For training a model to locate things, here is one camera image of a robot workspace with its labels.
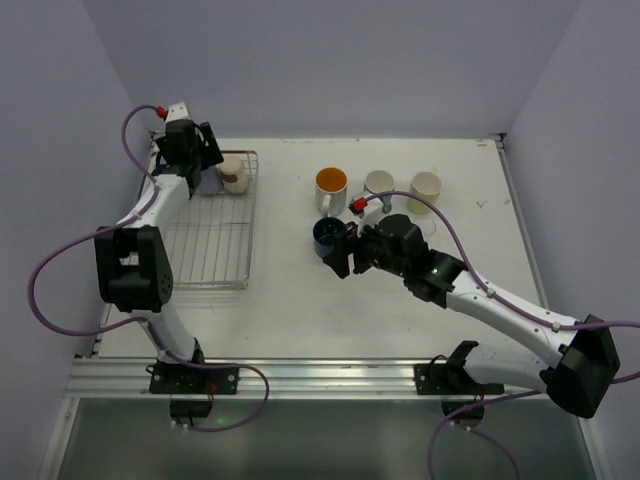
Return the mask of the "lavender plastic cup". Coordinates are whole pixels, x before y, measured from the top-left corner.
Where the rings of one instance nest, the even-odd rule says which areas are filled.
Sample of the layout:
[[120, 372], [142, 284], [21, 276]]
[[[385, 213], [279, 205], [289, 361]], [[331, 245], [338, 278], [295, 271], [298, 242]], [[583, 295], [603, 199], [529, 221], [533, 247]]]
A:
[[197, 187], [200, 195], [212, 196], [224, 191], [224, 183], [216, 166], [201, 171], [201, 181]]

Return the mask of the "beige cup with brown band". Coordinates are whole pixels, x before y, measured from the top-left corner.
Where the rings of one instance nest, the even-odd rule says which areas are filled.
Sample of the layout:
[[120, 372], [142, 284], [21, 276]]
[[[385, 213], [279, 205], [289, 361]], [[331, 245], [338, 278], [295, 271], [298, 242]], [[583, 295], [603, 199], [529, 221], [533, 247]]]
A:
[[240, 157], [226, 156], [218, 165], [225, 190], [229, 194], [244, 194], [249, 187], [249, 176]]

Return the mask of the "dark blue mug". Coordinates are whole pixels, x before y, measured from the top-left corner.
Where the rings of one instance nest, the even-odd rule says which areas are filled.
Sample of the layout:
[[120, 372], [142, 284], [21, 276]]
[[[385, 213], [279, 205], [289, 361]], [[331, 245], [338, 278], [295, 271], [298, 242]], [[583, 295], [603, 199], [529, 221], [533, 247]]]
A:
[[346, 224], [335, 217], [324, 217], [318, 220], [312, 229], [314, 251], [324, 259], [334, 249], [335, 236], [346, 230]]

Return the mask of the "clear glass cup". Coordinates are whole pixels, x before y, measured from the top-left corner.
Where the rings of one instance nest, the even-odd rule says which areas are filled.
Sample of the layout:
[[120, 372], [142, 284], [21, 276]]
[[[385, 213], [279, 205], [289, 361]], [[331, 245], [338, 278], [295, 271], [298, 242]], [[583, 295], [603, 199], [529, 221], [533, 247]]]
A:
[[428, 237], [432, 236], [437, 231], [437, 225], [433, 220], [428, 220], [425, 223], [426, 235]]

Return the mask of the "grey blue ceramic mug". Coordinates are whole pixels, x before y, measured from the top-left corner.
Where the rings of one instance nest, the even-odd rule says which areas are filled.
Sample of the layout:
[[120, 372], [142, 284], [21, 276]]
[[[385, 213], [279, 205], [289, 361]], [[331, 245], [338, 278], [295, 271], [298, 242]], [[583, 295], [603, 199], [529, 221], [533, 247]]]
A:
[[[364, 179], [364, 189], [371, 194], [394, 191], [394, 177], [385, 170], [373, 170]], [[383, 212], [389, 214], [392, 211], [392, 197], [383, 196], [380, 200], [383, 203]]]

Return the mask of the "white pearly round cup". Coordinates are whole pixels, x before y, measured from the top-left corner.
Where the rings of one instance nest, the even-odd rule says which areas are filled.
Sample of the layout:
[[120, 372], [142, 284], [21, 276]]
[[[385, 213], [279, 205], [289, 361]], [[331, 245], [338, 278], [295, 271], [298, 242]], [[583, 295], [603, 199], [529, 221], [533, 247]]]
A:
[[338, 217], [346, 208], [348, 177], [336, 167], [320, 170], [315, 177], [315, 204], [322, 217]]

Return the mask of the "light green ceramic mug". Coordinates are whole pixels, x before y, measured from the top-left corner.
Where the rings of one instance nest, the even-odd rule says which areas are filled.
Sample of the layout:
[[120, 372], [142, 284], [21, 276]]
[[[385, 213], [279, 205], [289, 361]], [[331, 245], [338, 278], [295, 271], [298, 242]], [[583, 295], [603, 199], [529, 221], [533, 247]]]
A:
[[[410, 193], [435, 204], [443, 189], [441, 178], [433, 172], [419, 172], [414, 175], [410, 182]], [[432, 212], [432, 209], [413, 197], [407, 200], [409, 210], [414, 214], [426, 215]]]

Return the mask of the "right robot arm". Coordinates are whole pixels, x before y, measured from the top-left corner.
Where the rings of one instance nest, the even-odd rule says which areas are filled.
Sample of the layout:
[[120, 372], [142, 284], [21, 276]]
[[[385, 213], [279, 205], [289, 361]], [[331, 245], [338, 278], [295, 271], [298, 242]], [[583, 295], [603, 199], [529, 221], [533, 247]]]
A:
[[497, 287], [463, 261], [430, 248], [405, 215], [386, 216], [374, 226], [332, 227], [324, 241], [331, 247], [324, 262], [340, 278], [385, 271], [416, 298], [472, 317], [526, 348], [519, 354], [461, 343], [448, 364], [464, 383], [541, 391], [563, 410], [591, 418], [614, 382], [620, 360], [602, 319], [579, 321]]

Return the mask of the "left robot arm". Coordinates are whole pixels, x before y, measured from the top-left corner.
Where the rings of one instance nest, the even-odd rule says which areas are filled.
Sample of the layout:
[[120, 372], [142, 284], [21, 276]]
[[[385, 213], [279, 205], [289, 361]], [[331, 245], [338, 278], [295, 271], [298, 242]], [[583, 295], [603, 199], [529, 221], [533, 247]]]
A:
[[139, 323], [165, 364], [200, 368], [202, 349], [171, 301], [174, 277], [163, 233], [191, 200], [202, 172], [223, 161], [209, 123], [167, 120], [162, 163], [122, 224], [94, 239], [101, 298]]

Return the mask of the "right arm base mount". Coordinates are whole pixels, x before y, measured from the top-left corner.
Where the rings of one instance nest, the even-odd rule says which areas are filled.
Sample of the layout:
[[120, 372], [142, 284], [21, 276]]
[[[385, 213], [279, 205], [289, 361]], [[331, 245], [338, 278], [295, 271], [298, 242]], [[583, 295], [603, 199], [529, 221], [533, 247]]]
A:
[[422, 396], [473, 396], [471, 401], [483, 400], [486, 395], [502, 395], [503, 384], [478, 383], [464, 370], [468, 355], [479, 343], [462, 341], [449, 355], [438, 354], [427, 362], [413, 365], [413, 380], [417, 395]]

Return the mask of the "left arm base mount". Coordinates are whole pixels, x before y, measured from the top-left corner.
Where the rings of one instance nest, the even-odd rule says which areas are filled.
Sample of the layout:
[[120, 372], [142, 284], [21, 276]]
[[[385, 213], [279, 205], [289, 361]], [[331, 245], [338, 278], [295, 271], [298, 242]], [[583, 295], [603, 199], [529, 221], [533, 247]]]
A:
[[151, 376], [149, 392], [170, 395], [170, 418], [188, 426], [211, 414], [216, 395], [237, 393], [238, 368], [195, 369], [156, 362], [148, 365], [146, 372]]

